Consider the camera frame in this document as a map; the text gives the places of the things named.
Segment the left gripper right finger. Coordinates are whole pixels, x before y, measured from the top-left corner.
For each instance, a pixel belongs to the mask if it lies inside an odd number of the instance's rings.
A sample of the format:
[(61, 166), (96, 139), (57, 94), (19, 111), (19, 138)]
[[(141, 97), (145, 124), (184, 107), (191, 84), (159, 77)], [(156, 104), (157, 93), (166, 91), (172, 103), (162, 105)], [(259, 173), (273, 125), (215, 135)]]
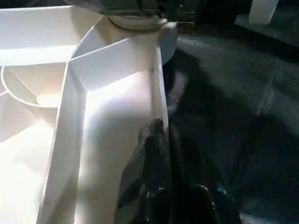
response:
[(172, 223), (240, 224), (227, 181), (201, 143), (190, 127), (170, 123)]

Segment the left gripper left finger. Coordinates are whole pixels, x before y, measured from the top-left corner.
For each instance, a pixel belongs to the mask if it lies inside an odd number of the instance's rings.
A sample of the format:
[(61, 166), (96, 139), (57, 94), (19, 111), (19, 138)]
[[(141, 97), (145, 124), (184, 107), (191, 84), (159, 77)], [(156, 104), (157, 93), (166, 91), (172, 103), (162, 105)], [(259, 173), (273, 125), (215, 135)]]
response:
[(167, 224), (170, 220), (170, 155), (163, 121), (140, 129), (126, 164), (115, 206), (116, 224)]

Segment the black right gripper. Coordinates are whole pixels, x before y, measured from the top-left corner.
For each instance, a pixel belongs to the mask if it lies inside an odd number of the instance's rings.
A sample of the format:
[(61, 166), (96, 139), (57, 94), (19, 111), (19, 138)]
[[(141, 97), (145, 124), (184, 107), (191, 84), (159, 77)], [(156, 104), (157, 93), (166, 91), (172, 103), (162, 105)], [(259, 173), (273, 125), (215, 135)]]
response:
[(251, 0), (184, 0), (179, 6), (176, 29), (193, 31), (201, 25), (233, 24), (250, 12)]

